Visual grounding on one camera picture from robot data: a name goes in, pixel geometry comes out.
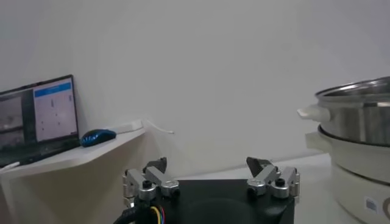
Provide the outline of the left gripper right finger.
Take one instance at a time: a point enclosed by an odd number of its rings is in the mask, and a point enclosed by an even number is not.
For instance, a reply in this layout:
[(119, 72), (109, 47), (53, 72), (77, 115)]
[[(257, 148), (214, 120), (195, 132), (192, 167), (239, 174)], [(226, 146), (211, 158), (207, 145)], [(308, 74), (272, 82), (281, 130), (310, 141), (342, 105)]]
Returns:
[(300, 197), (300, 173), (295, 167), (279, 169), (269, 160), (247, 157), (246, 164), (252, 174), (247, 183), (247, 194), (251, 199), (270, 193), (277, 199)]

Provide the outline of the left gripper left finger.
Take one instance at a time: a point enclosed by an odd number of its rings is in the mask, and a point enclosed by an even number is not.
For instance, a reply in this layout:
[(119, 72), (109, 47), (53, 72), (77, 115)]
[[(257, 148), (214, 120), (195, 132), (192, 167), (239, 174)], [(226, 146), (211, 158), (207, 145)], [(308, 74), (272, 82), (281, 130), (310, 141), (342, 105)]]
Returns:
[(166, 174), (167, 158), (149, 161), (142, 170), (127, 169), (122, 176), (123, 200), (127, 207), (134, 207), (135, 200), (151, 202), (158, 192), (164, 198), (178, 198), (180, 184)]

